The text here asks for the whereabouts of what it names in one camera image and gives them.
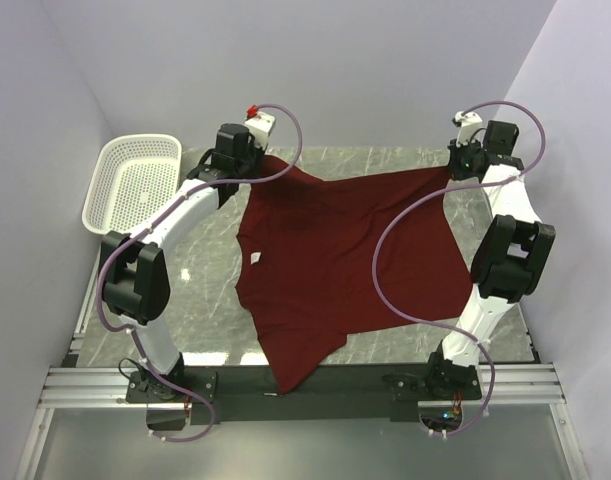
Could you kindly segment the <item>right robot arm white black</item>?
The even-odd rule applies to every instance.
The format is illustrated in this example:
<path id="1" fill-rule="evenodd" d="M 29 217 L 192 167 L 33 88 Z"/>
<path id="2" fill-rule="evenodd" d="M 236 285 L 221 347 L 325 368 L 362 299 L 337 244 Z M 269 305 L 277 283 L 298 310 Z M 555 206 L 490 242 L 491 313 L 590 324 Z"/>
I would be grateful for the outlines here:
<path id="1" fill-rule="evenodd" d="M 513 154 L 518 126 L 484 122 L 475 112 L 457 113 L 453 122 L 458 133 L 448 145 L 448 170 L 455 180 L 479 181 L 492 219 L 471 263 L 469 299 L 423 378 L 433 399 L 478 399 L 480 351 L 501 318 L 536 289 L 556 231 L 531 205 L 523 162 Z"/>

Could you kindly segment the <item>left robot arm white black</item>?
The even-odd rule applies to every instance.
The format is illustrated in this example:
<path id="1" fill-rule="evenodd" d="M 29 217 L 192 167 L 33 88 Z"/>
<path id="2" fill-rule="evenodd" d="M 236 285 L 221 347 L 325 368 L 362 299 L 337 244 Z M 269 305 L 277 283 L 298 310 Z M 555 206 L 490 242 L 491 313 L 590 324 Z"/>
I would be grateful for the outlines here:
<path id="1" fill-rule="evenodd" d="M 255 181 L 275 126 L 264 112 L 244 123 L 226 123 L 162 207 L 129 233 L 102 239 L 96 308 L 112 332 L 127 332 L 149 389 L 161 401 L 178 399 L 185 388 L 184 360 L 172 340 L 164 312 L 171 297 L 166 255 L 202 220 L 217 212 L 240 187 Z"/>

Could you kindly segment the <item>dark red t shirt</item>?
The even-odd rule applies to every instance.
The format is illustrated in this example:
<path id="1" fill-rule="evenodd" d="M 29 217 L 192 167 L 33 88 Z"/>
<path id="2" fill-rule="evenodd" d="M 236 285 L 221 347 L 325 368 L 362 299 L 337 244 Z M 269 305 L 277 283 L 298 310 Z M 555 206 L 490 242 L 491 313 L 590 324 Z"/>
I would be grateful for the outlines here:
<path id="1" fill-rule="evenodd" d="M 268 156 L 261 176 L 236 291 L 280 393 L 351 334 L 461 314 L 472 283 L 444 214 L 446 168 L 326 181 Z"/>

